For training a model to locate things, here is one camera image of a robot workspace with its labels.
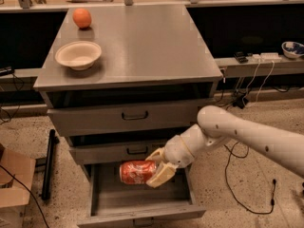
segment drawer handle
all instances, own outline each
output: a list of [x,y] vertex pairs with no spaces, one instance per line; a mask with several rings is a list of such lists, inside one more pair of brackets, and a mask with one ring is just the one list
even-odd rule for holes
[[122,113],[122,118],[126,121],[146,119],[148,116],[149,113],[147,110],[144,112],[143,115],[126,115]]
[[148,227],[148,226],[152,226],[154,224],[154,219],[153,217],[151,218],[151,220],[148,220],[149,223],[147,222],[146,224],[137,224],[136,220],[133,219],[133,227]]
[[146,146],[144,151],[139,151],[139,150],[137,150],[137,151],[130,151],[130,149],[127,148],[126,149],[126,153],[128,155],[145,155],[146,153],[148,153],[148,147]]

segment orange ball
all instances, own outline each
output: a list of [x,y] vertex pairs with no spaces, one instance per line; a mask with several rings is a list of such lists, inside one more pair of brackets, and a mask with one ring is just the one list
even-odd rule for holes
[[73,21],[80,29],[88,28],[92,23],[91,14],[87,9],[76,9],[73,12]]

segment gray countertop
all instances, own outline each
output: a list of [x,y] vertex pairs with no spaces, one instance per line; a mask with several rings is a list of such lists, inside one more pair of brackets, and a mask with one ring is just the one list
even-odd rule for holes
[[[39,91],[146,86],[168,82],[216,82],[215,60],[184,5],[87,8],[89,29],[66,19],[46,58],[34,88]],[[99,44],[101,58],[85,71],[57,64],[59,47],[86,40]]]

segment black cable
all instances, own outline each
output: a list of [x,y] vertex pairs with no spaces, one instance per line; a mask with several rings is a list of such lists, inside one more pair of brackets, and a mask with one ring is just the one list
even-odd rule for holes
[[231,186],[230,186],[230,184],[229,184],[228,175],[227,175],[227,170],[228,170],[228,166],[229,166],[229,163],[230,163],[230,160],[231,160],[231,156],[235,156],[236,158],[245,159],[245,158],[248,156],[248,153],[249,153],[249,147],[247,146],[247,153],[246,153],[244,156],[238,156],[238,155],[234,154],[234,153],[233,153],[234,148],[235,148],[235,146],[236,146],[238,143],[239,143],[239,142],[236,142],[236,143],[233,145],[233,147],[232,147],[231,149],[229,149],[229,147],[228,147],[227,145],[224,145],[224,146],[227,148],[227,150],[229,151],[229,158],[228,158],[227,165],[226,165],[226,167],[225,167],[225,179],[226,179],[226,184],[227,184],[227,186],[228,186],[228,188],[229,188],[229,190],[230,190],[232,196],[234,197],[235,201],[236,201],[239,205],[241,205],[243,208],[245,208],[247,211],[249,211],[249,212],[251,212],[251,213],[253,213],[253,214],[255,214],[255,215],[269,215],[269,214],[273,213],[273,211],[274,211],[274,206],[275,206],[274,196],[275,196],[275,190],[276,190],[276,180],[273,180],[274,189],[273,189],[273,194],[272,194],[272,199],[271,199],[272,208],[271,208],[271,210],[270,210],[269,212],[256,212],[256,211],[253,211],[253,210],[249,209],[248,207],[246,207],[243,203],[241,203],[241,202],[237,199],[235,193],[233,192],[233,190],[232,190],[232,188],[231,188]]
[[28,190],[28,192],[29,192],[29,193],[31,194],[31,196],[34,198],[34,200],[35,200],[35,202],[36,202],[36,204],[37,204],[37,206],[38,206],[38,208],[39,208],[39,211],[40,211],[40,213],[41,213],[41,215],[42,215],[42,218],[43,218],[43,220],[44,220],[44,222],[45,222],[46,227],[49,228],[48,223],[47,223],[47,220],[46,220],[46,218],[45,218],[45,215],[44,215],[44,213],[42,212],[42,209],[41,209],[41,207],[40,207],[40,205],[39,205],[37,199],[36,199],[35,196],[32,194],[32,192],[31,192],[31,191],[30,191],[22,182],[20,182],[18,179],[16,179],[16,178],[11,174],[11,172],[8,171],[4,166],[2,166],[2,165],[0,164],[0,167],[1,167],[4,171],[6,171],[12,178],[14,178],[16,181],[18,181],[22,186],[24,186],[24,187]]
[[[20,104],[19,104],[18,107],[17,107],[17,109],[13,112],[12,115],[10,115],[10,114],[8,113],[7,110],[3,109],[3,104],[4,104],[6,101],[12,99],[13,96],[14,96],[17,92],[21,91],[22,88],[23,88],[23,86],[24,86],[24,84],[25,84],[25,82],[24,82],[22,79],[18,78],[14,73],[12,73],[12,81],[13,81],[13,84],[14,84],[14,86],[15,86],[16,91],[15,91],[8,99],[6,99],[3,103],[1,103],[1,105],[0,105],[0,120],[2,121],[2,122],[0,123],[0,125],[1,125],[1,124],[9,123],[9,122],[14,118],[14,116],[17,114],[17,112],[18,112],[19,109],[20,109]],[[4,113],[6,114],[6,117],[2,117],[2,112],[4,112]]]

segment white cable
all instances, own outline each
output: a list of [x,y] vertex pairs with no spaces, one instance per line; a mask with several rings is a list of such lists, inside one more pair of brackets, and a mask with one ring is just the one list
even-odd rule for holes
[[256,66],[256,70],[255,70],[253,79],[252,79],[251,82],[246,86],[246,94],[241,98],[241,100],[242,100],[242,102],[243,102],[243,105],[245,105],[244,98],[246,98],[246,97],[248,96],[248,94],[249,94],[249,92],[248,92],[248,87],[249,87],[250,84],[254,81],[254,79],[255,79],[255,77],[256,77],[256,75],[257,75],[257,70],[258,70],[259,66],[260,66],[260,59],[258,59],[258,65]]
[[259,88],[259,90],[258,90],[258,92],[257,92],[256,101],[255,101],[254,103],[252,103],[250,106],[253,106],[255,103],[257,103],[257,98],[258,98],[258,95],[259,95],[261,89],[262,89],[263,86],[265,85],[265,83],[266,83],[267,79],[269,78],[269,76],[272,74],[272,72],[273,72],[273,70],[274,70],[274,68],[275,68],[275,61],[272,61],[272,63],[273,63],[272,69],[270,70],[270,72],[268,73],[268,75],[266,76],[266,78],[264,79],[263,84],[260,86],[260,88]]

